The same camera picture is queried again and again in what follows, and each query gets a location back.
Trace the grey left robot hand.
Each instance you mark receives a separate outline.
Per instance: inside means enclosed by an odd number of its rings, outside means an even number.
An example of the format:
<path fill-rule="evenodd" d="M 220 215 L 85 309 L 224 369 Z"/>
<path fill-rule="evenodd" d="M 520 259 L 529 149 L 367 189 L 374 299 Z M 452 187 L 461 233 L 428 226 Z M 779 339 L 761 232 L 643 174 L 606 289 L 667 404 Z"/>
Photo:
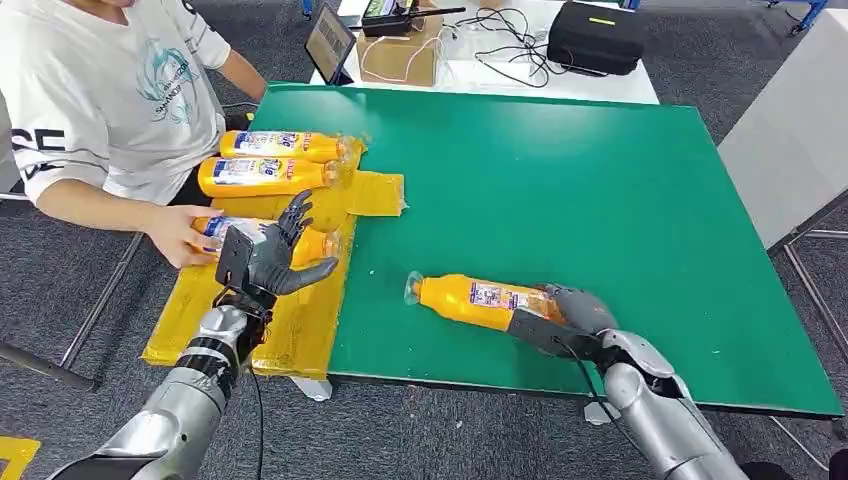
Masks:
<path fill-rule="evenodd" d="M 251 283 L 276 296 L 292 294 L 327 278 L 339 263 L 337 258 L 328 257 L 300 270 L 292 267 L 294 249 L 312 223 L 308 216 L 311 194 L 304 190 L 293 197 L 278 220 L 266 228 L 265 240 L 254 248 L 248 263 Z"/>

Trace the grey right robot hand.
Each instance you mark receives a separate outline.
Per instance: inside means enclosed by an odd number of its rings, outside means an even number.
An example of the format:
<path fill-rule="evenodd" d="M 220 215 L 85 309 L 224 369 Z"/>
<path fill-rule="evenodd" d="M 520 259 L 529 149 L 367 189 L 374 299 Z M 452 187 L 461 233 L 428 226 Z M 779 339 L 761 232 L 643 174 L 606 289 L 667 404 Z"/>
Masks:
<path fill-rule="evenodd" d="M 540 287 L 554 301 L 564 322 L 545 319 L 520 307 L 513 311 L 506 333 L 550 356 L 597 360 L 602 333 L 619 326 L 607 306 L 583 289 L 555 283 Z"/>

